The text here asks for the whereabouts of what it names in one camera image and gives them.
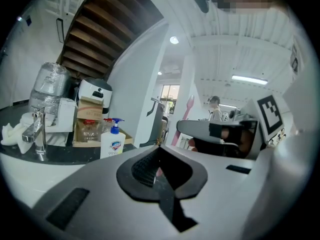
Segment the pump dispenser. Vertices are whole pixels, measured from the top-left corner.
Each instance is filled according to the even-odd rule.
[[[119,132],[118,123],[124,121],[120,118],[112,118],[114,126],[110,132],[101,134],[100,159],[121,154],[124,149],[126,135]]]

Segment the cardboard box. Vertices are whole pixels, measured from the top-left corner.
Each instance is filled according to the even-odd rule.
[[[88,101],[81,98],[78,102],[78,112],[76,114],[76,118],[101,121],[102,110],[103,104],[99,104],[98,100],[91,99],[91,101]]]
[[[90,142],[81,142],[79,139],[79,136],[81,135],[80,129],[84,125],[84,119],[77,119],[74,125],[74,135],[73,135],[73,141],[72,141],[72,146],[75,148],[96,148],[96,147],[101,147],[101,142],[100,141],[90,141]],[[123,134],[125,134],[125,141],[124,144],[133,144],[134,139],[124,132],[123,130],[119,129],[119,131]]]

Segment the fluorescent light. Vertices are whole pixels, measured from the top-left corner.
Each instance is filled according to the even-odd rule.
[[[254,78],[254,77],[245,77],[245,76],[240,76],[240,75],[233,75],[232,76],[233,80],[240,80],[240,81],[247,81],[251,83],[256,83],[260,85],[266,85],[268,83],[267,80],[260,79],[260,78]]]
[[[178,38],[176,36],[171,36],[170,37],[170,42],[174,45],[178,44],[179,41],[178,41]]]
[[[220,104],[219,106],[224,106],[224,107],[233,108],[233,109],[236,109],[236,108],[237,108],[236,106],[223,105],[223,104]]]

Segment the white ceiling beam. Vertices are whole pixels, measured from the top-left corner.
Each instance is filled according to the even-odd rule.
[[[254,49],[263,50],[269,53],[274,53],[283,58],[289,59],[291,56],[291,50],[284,48],[272,42],[261,40],[258,38],[238,36],[238,35],[204,35],[192,37],[192,42],[195,47],[198,46],[239,46],[249,47]]]

